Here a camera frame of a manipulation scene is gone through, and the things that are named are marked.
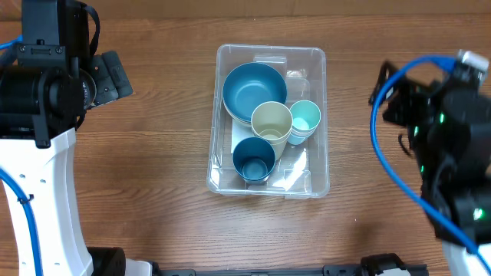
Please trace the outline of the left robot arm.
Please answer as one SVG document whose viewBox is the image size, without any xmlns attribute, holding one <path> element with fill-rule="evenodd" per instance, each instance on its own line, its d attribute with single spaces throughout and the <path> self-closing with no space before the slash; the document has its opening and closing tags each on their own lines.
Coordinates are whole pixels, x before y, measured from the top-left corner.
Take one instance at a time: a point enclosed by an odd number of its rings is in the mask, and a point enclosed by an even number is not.
<svg viewBox="0 0 491 276">
<path fill-rule="evenodd" d="M 76 132 L 87 112 L 130 96 L 116 52 L 97 53 L 96 10 L 24 1 L 21 36 L 1 46 L 1 181 L 21 275 L 143 275 L 148 261 L 84 242 L 74 187 Z"/>
</svg>

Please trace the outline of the small light blue cup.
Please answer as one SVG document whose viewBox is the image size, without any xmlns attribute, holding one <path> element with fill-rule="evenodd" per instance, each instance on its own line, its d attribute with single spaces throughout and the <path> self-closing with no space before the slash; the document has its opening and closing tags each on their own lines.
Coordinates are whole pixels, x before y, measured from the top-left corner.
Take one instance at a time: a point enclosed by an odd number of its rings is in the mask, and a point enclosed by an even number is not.
<svg viewBox="0 0 491 276">
<path fill-rule="evenodd" d="M 287 141 L 296 146 L 296 145 L 300 145 L 302 144 L 303 142 L 305 142 L 308 138 L 310 137 L 310 135 L 307 135 L 307 136 L 299 136 L 299 135 L 296 135 L 294 133 L 291 133 L 289 138 L 287 139 Z"/>
</svg>

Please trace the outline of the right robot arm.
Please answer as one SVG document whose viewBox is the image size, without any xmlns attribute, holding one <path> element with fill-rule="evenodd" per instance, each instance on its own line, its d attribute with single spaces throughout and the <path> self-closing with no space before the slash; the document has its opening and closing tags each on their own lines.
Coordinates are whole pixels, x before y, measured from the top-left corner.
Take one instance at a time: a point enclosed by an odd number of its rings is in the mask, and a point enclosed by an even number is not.
<svg viewBox="0 0 491 276">
<path fill-rule="evenodd" d="M 368 103 L 375 155 L 399 188 L 426 213 L 454 275 L 490 273 L 490 98 L 479 92 L 489 61 L 429 55 L 402 68 L 381 65 Z M 377 139 L 386 122 L 407 129 L 403 148 L 416 159 L 417 195 L 390 166 Z"/>
</svg>

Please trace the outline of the tall blue cup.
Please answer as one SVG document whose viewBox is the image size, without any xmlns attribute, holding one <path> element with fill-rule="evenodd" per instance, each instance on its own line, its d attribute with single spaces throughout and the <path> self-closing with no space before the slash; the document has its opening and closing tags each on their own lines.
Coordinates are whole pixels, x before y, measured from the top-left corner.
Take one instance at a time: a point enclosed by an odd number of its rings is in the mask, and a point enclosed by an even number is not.
<svg viewBox="0 0 491 276">
<path fill-rule="evenodd" d="M 240 141 L 232 153 L 236 172 L 250 185 L 261 185 L 275 167 L 275 151 L 263 138 L 249 137 Z"/>
</svg>

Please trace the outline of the small grey cup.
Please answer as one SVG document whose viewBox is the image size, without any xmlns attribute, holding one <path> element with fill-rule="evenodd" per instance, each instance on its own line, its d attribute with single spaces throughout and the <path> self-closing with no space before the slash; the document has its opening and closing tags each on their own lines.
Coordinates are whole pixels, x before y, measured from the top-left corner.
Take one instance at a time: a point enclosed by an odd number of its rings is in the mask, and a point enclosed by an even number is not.
<svg viewBox="0 0 491 276">
<path fill-rule="evenodd" d="M 292 128 L 292 131 L 291 131 L 291 135 L 292 136 L 296 136 L 296 137 L 300 137 L 302 139 L 307 139 L 309 138 L 313 133 L 315 132 L 315 130 L 311 130 L 311 131 L 299 131 L 295 128 Z"/>
</svg>

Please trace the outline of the cream bowl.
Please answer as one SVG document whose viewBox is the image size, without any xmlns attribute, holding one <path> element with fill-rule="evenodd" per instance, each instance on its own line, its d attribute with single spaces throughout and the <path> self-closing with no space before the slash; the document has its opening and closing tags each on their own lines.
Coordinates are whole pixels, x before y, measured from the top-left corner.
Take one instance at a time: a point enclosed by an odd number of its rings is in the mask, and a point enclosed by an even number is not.
<svg viewBox="0 0 491 276">
<path fill-rule="evenodd" d="M 226 109 L 227 113 L 231 116 L 231 118 L 236 121 L 239 125 L 242 125 L 244 127 L 248 127 L 248 128 L 251 128 L 252 127 L 252 124 L 250 121 L 245 121 L 245 120 L 242 120 L 240 118 L 238 118 L 237 116 L 235 116 L 229 109 Z"/>
</svg>

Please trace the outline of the white label in container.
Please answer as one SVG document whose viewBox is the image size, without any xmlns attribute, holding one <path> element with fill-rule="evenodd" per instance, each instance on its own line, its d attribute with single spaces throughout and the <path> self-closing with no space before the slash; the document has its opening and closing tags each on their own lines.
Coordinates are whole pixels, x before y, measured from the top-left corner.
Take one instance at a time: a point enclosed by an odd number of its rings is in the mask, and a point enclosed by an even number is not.
<svg viewBox="0 0 491 276">
<path fill-rule="evenodd" d="M 244 139 L 254 136 L 252 129 L 249 126 L 243 126 L 241 123 L 238 123 L 236 120 L 232 122 L 232 134 L 231 134 L 231 150 L 230 153 L 233 153 L 236 146 Z"/>
</svg>

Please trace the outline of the small mint green cup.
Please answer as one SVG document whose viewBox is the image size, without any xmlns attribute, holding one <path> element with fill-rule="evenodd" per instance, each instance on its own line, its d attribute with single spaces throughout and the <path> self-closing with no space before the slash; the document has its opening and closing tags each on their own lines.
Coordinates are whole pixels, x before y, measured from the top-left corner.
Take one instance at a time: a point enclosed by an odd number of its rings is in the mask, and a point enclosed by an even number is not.
<svg viewBox="0 0 491 276">
<path fill-rule="evenodd" d="M 300 100 L 292 104 L 290 111 L 293 118 L 292 127 L 299 132 L 315 130 L 321 121 L 318 105 L 310 100 Z"/>
</svg>

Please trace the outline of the dark blue bowl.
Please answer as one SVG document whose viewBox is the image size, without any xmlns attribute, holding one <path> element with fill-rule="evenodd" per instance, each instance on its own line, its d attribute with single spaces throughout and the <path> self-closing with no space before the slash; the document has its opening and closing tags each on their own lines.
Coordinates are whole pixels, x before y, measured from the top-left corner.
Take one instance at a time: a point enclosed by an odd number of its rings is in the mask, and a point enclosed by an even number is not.
<svg viewBox="0 0 491 276">
<path fill-rule="evenodd" d="M 251 62 L 239 65 L 227 75 L 222 97 L 234 117 L 250 123 L 256 107 L 269 101 L 284 104 L 288 91 L 284 77 L 275 68 Z"/>
</svg>

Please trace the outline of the tall beige cup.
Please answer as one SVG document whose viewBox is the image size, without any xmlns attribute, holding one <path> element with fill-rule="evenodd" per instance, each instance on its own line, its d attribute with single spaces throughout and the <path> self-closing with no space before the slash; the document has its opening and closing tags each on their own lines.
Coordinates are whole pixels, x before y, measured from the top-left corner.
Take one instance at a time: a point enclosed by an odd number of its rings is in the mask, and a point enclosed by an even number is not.
<svg viewBox="0 0 491 276">
<path fill-rule="evenodd" d="M 269 143 L 272 145 L 272 148 L 274 149 L 275 152 L 275 159 L 279 160 L 285 149 L 288 136 L 277 138 L 273 135 L 268 135 L 265 139 L 268 140 Z"/>
<path fill-rule="evenodd" d="M 281 143 L 292 131 L 292 113 L 283 103 L 268 101 L 257 106 L 251 118 L 252 132 L 270 142 Z"/>
</svg>

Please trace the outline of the clear plastic storage container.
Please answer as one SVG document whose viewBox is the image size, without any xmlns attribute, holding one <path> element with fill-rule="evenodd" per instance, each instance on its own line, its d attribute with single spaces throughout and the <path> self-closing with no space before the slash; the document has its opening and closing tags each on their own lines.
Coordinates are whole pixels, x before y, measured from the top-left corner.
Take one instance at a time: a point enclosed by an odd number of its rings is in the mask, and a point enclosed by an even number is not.
<svg viewBox="0 0 491 276">
<path fill-rule="evenodd" d="M 287 144 L 268 179 L 250 185 L 232 163 L 233 119 L 223 104 L 226 76 L 241 64 L 260 62 L 275 68 L 288 89 L 286 105 L 310 100 L 321 111 L 315 132 L 302 144 Z M 216 55 L 216 80 L 206 184 L 224 196 L 264 195 L 290 199 L 321 198 L 330 189 L 326 57 L 319 48 L 223 44 Z"/>
</svg>

